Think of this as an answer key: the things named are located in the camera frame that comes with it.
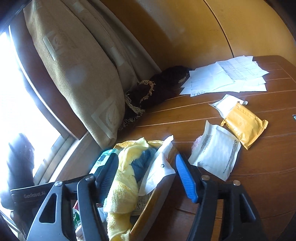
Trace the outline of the yellow towel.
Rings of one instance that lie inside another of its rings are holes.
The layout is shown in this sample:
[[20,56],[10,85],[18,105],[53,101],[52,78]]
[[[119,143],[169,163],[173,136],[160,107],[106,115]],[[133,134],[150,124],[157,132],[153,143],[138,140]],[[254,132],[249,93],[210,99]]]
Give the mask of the yellow towel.
[[104,212],[107,213],[109,240],[130,239],[130,214],[136,208],[138,200],[138,185],[131,163],[148,148],[149,144],[145,138],[140,138],[127,142],[118,154],[118,169],[103,206]]

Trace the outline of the stack of white papers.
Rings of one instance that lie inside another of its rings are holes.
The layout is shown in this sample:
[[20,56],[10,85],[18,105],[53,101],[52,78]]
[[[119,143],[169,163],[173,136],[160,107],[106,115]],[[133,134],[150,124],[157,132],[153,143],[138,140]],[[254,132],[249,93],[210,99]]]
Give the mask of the stack of white papers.
[[265,92],[263,70],[253,56],[239,56],[189,71],[181,95],[191,97],[213,92]]

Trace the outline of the white torn packet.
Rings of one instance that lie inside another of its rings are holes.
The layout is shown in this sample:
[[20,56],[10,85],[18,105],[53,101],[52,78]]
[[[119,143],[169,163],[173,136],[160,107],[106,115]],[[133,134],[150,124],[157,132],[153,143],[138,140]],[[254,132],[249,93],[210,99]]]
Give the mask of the white torn packet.
[[225,128],[206,121],[204,133],[189,157],[189,163],[227,181],[240,148],[241,143],[236,136]]

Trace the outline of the yellow foil packet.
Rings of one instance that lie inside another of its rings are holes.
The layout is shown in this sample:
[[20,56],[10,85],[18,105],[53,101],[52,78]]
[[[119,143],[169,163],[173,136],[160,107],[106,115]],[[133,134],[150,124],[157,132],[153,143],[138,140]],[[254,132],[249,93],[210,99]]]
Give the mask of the yellow foil packet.
[[239,102],[222,120],[220,126],[227,128],[238,138],[245,149],[249,149],[267,128],[269,122],[261,120]]

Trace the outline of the green white sachet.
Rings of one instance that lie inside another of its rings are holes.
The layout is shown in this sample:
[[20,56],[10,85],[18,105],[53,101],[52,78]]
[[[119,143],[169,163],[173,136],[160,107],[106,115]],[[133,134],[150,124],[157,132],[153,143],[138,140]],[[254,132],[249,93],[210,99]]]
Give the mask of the green white sachet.
[[81,218],[80,218],[78,201],[75,202],[75,204],[72,208],[72,212],[73,212],[74,229],[76,230],[81,225]]

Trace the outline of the window frame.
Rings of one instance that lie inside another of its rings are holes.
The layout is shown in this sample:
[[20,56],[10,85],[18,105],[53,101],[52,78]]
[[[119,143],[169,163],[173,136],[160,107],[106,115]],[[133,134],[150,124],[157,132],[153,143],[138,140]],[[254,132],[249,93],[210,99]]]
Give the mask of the window frame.
[[83,138],[87,130],[49,76],[27,29],[23,11],[4,20],[25,77],[25,88],[42,116],[60,134],[34,176],[36,184],[43,184],[52,178],[72,144]]

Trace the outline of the yellow wooden cabinet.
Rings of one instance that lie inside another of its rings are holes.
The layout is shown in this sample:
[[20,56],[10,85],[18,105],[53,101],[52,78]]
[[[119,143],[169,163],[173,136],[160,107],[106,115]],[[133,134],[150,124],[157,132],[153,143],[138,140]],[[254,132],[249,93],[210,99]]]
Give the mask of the yellow wooden cabinet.
[[295,39],[265,1],[104,1],[157,65],[198,67],[242,55],[295,63]]

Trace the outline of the tan patterned curtain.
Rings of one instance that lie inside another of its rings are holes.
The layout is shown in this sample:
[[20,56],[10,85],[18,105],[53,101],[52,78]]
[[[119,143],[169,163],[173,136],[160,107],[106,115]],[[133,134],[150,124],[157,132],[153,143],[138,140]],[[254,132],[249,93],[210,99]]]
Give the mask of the tan patterned curtain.
[[31,1],[23,10],[46,70],[97,144],[114,144],[125,94],[160,68],[101,1]]

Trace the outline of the blue towel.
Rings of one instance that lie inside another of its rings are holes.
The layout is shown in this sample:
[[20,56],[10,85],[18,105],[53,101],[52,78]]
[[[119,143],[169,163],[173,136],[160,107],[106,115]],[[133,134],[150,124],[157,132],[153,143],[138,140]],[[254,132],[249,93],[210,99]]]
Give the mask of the blue towel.
[[139,158],[132,161],[131,166],[133,168],[134,177],[137,183],[144,177],[155,153],[156,149],[149,147],[142,152]]

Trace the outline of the teal bear tissue pack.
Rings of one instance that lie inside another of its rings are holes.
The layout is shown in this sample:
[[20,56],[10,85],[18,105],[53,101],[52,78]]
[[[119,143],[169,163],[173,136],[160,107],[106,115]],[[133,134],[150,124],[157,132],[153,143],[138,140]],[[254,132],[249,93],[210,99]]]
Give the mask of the teal bear tissue pack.
[[93,167],[91,168],[89,174],[95,174],[96,170],[100,166],[104,166],[112,153],[118,155],[119,154],[119,150],[118,149],[109,149],[109,150],[104,151],[100,155],[100,157],[97,159],[97,161],[95,162],[95,164],[93,165]]

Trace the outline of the dark fringed cloth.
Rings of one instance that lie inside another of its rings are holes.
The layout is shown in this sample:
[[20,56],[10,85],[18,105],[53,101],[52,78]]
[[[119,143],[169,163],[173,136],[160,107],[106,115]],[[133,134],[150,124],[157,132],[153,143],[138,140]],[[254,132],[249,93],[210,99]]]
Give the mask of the dark fringed cloth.
[[134,89],[125,94],[125,116],[119,127],[123,131],[134,123],[148,109],[176,96],[176,90],[189,78],[192,69],[173,66],[148,80],[141,81]]

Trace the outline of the white printed plastic bag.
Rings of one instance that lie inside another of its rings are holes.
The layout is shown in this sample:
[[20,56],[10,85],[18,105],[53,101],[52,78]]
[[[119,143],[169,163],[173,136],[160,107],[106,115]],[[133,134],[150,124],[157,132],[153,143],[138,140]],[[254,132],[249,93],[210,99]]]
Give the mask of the white printed plastic bag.
[[139,196],[148,195],[164,177],[176,173],[168,162],[169,153],[173,147],[171,143],[173,140],[173,135],[167,137],[156,151],[140,184]]

